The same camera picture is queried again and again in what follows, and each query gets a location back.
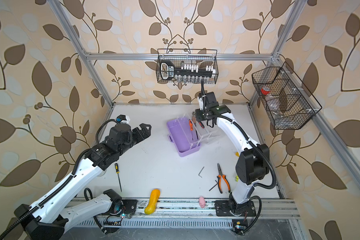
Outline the orange handle pliers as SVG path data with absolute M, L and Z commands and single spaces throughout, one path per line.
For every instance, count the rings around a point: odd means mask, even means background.
M 223 193 L 223 190 L 222 190 L 222 181 L 224 181 L 228 187 L 228 192 L 231 193 L 231 186 L 226 178 L 226 175 L 223 174 L 222 172 L 222 169 L 221 169 L 221 166 L 219 163 L 217 163 L 217 168 L 218 168 L 218 189 L 220 191 L 220 193 L 222 194 Z

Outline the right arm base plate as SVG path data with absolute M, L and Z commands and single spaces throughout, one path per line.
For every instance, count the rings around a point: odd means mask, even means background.
M 253 201 L 239 205 L 233 200 L 215 201 L 215 209 L 218 217 L 255 217 L 257 215 Z

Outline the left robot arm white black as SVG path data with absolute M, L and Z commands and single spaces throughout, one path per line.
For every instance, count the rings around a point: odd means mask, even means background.
M 116 164 L 126 151 L 151 136 L 151 125 L 140 124 L 132 129 L 128 116 L 120 115 L 112 121 L 115 126 L 109 135 L 102 142 L 96 140 L 96 145 L 84 150 L 70 174 L 31 205 L 22 204 L 15 210 L 16 221 L 0 235 L 0 240 L 17 226 L 22 226 L 31 240 L 58 240 L 88 218 L 103 213 L 116 216 L 126 213 L 122 197 L 112 189 L 82 204 L 67 206 L 81 190 L 86 189 L 89 182 Z

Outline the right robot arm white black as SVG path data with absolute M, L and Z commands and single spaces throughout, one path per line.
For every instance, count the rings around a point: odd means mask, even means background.
M 250 204 L 258 200 L 259 208 L 253 221 L 246 226 L 235 225 L 237 235 L 245 235 L 257 222 L 262 210 L 262 200 L 253 194 L 256 188 L 272 190 L 276 187 L 277 177 L 270 161 L 270 149 L 251 138 L 235 120 L 231 110 L 220 105 L 213 92 L 201 91 L 198 95 L 199 108 L 195 111 L 196 120 L 205 121 L 208 127 L 219 127 L 236 147 L 239 158 L 235 166 L 239 180 L 230 195 L 226 209 L 230 215 L 241 217 L 248 212 Z

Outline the purple clear plastic tool box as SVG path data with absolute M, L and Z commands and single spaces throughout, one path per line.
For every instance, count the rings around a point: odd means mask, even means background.
M 175 144 L 180 157 L 185 157 L 200 150 L 202 144 L 212 142 L 218 137 L 218 130 L 212 129 L 204 124 L 202 129 L 198 123 L 194 123 L 192 116 L 185 113 L 166 123 L 169 131 L 169 140 Z M 192 141 L 189 119 L 194 125 L 194 141 Z

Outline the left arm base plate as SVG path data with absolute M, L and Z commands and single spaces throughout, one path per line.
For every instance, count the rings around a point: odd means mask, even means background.
M 116 216 L 131 215 L 136 212 L 138 200 L 122 199 L 112 202 L 109 210 L 102 214 L 102 216 Z

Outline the orange handle screwdriver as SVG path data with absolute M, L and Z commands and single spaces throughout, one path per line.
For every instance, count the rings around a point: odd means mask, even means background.
M 189 119 L 189 126 L 190 126 L 192 141 L 194 141 L 194 125 L 191 119 Z

